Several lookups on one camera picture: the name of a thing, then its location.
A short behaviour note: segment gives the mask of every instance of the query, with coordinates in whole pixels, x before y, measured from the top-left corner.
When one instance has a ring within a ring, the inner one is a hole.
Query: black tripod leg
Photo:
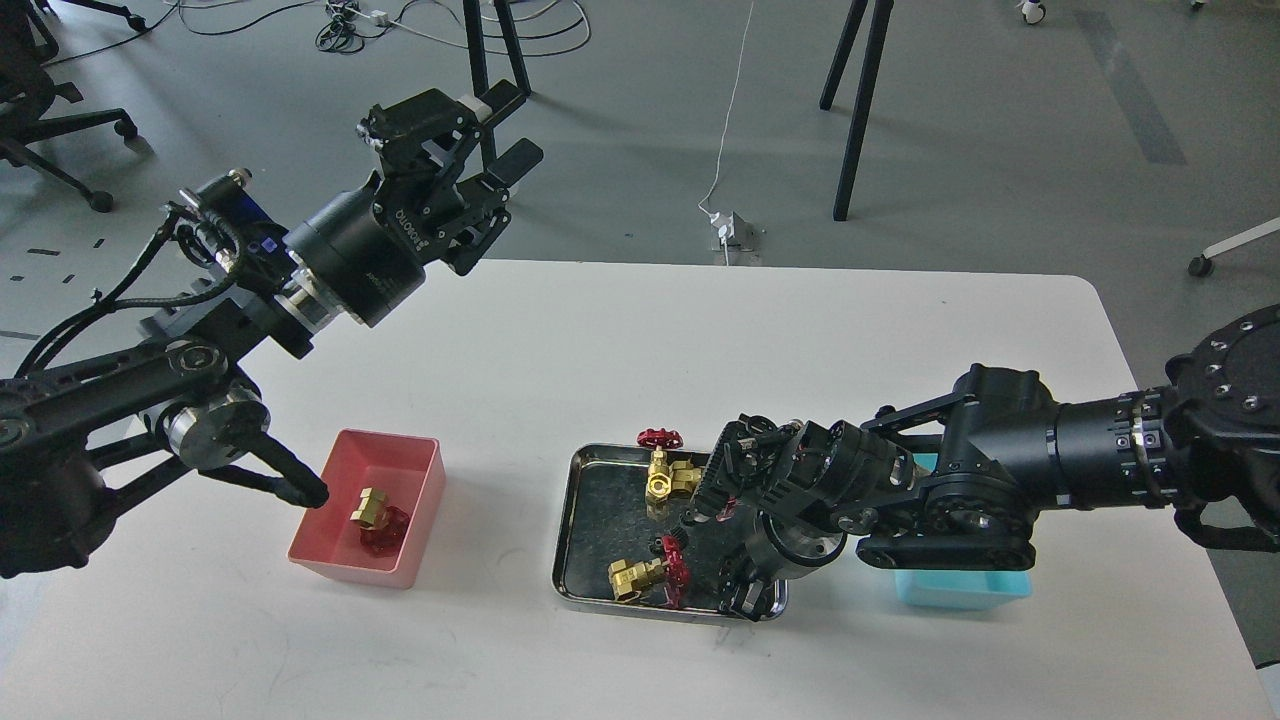
[[[840,78],[849,67],[849,53],[854,49],[854,38],[858,37],[858,28],[863,24],[863,15],[867,14],[868,0],[854,0],[849,4],[849,17],[845,19],[845,29],[840,33],[840,44],[836,45],[836,56],[831,60],[831,70],[827,72],[827,85],[822,86],[822,100],[818,108],[831,109],[831,102],[836,99],[836,90],[840,88]]]
[[[467,54],[471,56],[471,94],[480,97],[489,91],[489,67],[485,64],[484,27],[480,24],[480,0],[462,0],[462,19],[467,26]],[[484,167],[493,164],[498,152],[494,150],[493,132],[484,131],[480,138],[480,158]]]
[[[516,76],[516,87],[529,97],[534,94],[529,85],[529,72],[525,69],[525,53],[520,49],[520,35],[516,33],[516,19],[511,17],[509,0],[493,0],[502,26],[502,41],[507,44],[507,56],[511,58],[511,72]]]
[[[858,176],[858,160],[863,155],[863,138],[867,136],[867,118],[872,111],[872,95],[876,92],[876,76],[879,74],[879,59],[884,53],[884,36],[888,33],[888,15],[893,12],[893,0],[876,0],[872,12],[872,29],[867,38],[867,58],[863,60],[863,77],[858,81],[858,101],[854,104],[854,120],[849,124],[849,143],[845,145],[845,160],[840,168],[840,184],[836,187],[836,206],[832,218],[849,219],[849,201],[854,196],[854,177]]]

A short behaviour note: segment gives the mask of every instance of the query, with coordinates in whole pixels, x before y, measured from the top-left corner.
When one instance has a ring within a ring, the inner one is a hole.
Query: white table
[[[707,448],[740,411],[860,421],[972,361],[1038,369],[1064,401],[1133,388],[1075,278],[433,268],[378,328],[343,319],[302,363],[264,346],[244,364],[316,468],[344,427],[440,438],[449,484],[417,585],[291,565],[298,509],[184,478],[58,573],[0,715],[1268,717],[1208,560],[1167,512],[1046,514],[1034,596],[989,612],[904,606],[851,552],[760,625],[595,615],[553,592],[579,446],[664,425]]]

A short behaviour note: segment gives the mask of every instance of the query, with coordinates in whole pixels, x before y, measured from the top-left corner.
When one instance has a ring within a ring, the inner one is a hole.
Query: pink plastic bin
[[[329,486],[329,502],[302,516],[289,560],[335,580],[412,587],[444,492],[439,441],[342,430],[320,477]],[[397,555],[374,557],[360,544],[351,512],[366,487],[385,491],[388,505],[410,514]]]

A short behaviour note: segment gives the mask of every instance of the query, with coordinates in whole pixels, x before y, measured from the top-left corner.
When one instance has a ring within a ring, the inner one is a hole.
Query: blue plastic bin
[[[915,461],[932,469],[937,455],[916,455]],[[1032,579],[1023,571],[893,570],[897,597],[908,605],[989,610],[1029,597]]]

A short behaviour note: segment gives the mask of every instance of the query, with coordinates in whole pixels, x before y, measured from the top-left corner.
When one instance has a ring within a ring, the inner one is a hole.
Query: brass valve
[[[360,506],[351,519],[365,530],[380,530],[387,525],[387,493],[378,488],[360,491]]]
[[[649,459],[649,480],[644,487],[645,511],[649,518],[662,520],[667,514],[667,501],[672,497],[691,497],[703,479],[703,469],[689,460],[667,461],[667,451],[655,447]]]
[[[617,602],[639,600],[644,591],[666,577],[667,565],[660,557],[640,562],[616,560],[609,564],[609,585],[613,587],[613,600]]]

